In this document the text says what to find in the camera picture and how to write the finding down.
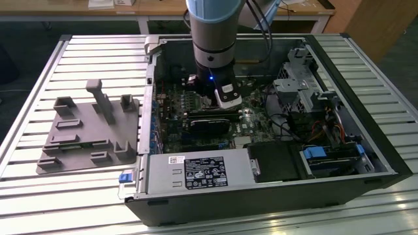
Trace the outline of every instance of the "circuit board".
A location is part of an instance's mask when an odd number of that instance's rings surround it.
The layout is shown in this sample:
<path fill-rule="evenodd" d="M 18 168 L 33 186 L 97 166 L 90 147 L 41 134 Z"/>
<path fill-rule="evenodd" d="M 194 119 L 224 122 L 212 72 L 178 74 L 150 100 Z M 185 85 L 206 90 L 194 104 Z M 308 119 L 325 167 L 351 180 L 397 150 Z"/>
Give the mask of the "circuit board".
<path fill-rule="evenodd" d="M 238 119 L 230 121 L 225 134 L 209 138 L 196 138 L 184 131 L 184 113 L 214 109 L 210 100 L 196 92 L 185 91 L 173 84 L 164 95 L 158 96 L 160 119 L 162 126 L 164 153 L 233 149 L 236 138 L 245 137 L 249 142 L 270 141 L 274 134 L 261 105 L 261 92 L 257 89 L 241 98 L 241 104 L 234 108 Z"/>

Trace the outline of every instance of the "floor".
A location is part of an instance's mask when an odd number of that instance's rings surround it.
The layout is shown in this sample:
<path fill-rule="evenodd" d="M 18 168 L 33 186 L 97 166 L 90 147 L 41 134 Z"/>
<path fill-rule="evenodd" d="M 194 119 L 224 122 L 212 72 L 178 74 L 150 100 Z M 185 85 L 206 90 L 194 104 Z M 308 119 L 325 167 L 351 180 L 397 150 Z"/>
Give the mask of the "floor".
<path fill-rule="evenodd" d="M 181 22 L 150 22 L 149 31 L 160 34 L 186 33 L 186 28 Z M 138 34 L 138 30 L 134 22 L 53 22 L 49 31 L 43 30 L 38 22 L 0 23 L 0 44 L 19 70 L 18 79 L 0 85 L 0 142 L 26 100 L 61 34 Z M 418 18 L 379 63 L 383 73 L 415 107 L 418 107 L 416 51 Z M 23 91 L 3 92 L 15 89 Z"/>

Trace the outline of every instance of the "yellow wire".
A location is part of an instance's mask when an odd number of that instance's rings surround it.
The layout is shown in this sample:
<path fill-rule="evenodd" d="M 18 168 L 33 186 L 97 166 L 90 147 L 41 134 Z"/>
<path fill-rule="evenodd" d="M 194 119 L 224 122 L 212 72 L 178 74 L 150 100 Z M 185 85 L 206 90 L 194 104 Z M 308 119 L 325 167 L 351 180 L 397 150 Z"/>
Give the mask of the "yellow wire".
<path fill-rule="evenodd" d="M 337 125 L 333 125 L 337 129 L 339 129 L 339 135 L 341 134 L 341 131 L 340 131 L 340 127 Z"/>
<path fill-rule="evenodd" d="M 311 142 L 313 139 L 316 139 L 321 134 L 324 133 L 324 131 L 320 131 L 312 138 L 308 139 L 307 142 Z"/>

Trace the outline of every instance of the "motherboard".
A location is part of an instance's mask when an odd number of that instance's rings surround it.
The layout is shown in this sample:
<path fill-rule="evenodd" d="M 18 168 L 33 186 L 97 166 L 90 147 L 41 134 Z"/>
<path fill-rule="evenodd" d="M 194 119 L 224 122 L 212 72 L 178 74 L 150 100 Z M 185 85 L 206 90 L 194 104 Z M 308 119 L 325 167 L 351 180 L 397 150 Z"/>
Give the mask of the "motherboard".
<path fill-rule="evenodd" d="M 205 96 L 178 84 L 170 84 L 166 92 L 161 90 L 156 100 L 164 153 L 242 148 L 248 143 L 274 139 L 262 91 L 246 78 L 240 85 L 248 94 L 230 110 L 220 110 Z"/>

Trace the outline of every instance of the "red wire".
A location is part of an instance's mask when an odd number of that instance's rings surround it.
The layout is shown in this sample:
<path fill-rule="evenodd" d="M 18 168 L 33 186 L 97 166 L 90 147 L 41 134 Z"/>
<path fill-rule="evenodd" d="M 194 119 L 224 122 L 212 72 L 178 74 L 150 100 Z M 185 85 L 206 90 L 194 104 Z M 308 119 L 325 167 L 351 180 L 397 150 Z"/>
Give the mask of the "red wire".
<path fill-rule="evenodd" d="M 316 126 L 317 123 L 320 123 L 320 121 L 315 121 L 315 122 L 313 122 L 313 125 L 312 125 L 312 133 L 311 133 L 311 134 L 313 134 L 315 126 Z"/>
<path fill-rule="evenodd" d="M 341 142 L 343 143 L 345 143 L 345 140 L 344 140 L 344 136 L 345 136 L 345 131 L 344 131 L 344 128 L 341 127 L 341 125 L 340 124 L 336 124 L 337 126 L 339 126 L 339 128 L 340 128 L 340 133 L 339 133 L 339 137 L 340 137 L 340 140 L 341 140 Z"/>

